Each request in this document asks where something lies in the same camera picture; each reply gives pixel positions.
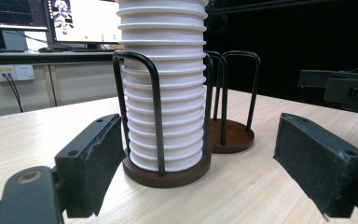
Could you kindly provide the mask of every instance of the wooden table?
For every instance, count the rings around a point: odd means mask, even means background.
[[[227,118],[245,124],[251,94],[229,91]],[[242,153],[212,156],[208,173],[174,189],[142,186],[122,166],[98,217],[66,223],[327,223],[298,184],[273,158],[280,114],[313,120],[358,147],[358,114],[258,95],[255,145]],[[93,120],[119,113],[117,98],[0,117],[0,198],[6,180],[54,156]],[[330,218],[329,223],[358,223]]]

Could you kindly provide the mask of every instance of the monitor screen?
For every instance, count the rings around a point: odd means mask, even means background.
[[[0,0],[0,30],[47,31],[42,0]]]
[[[121,39],[118,3],[107,0],[48,0],[56,43],[109,44]]]

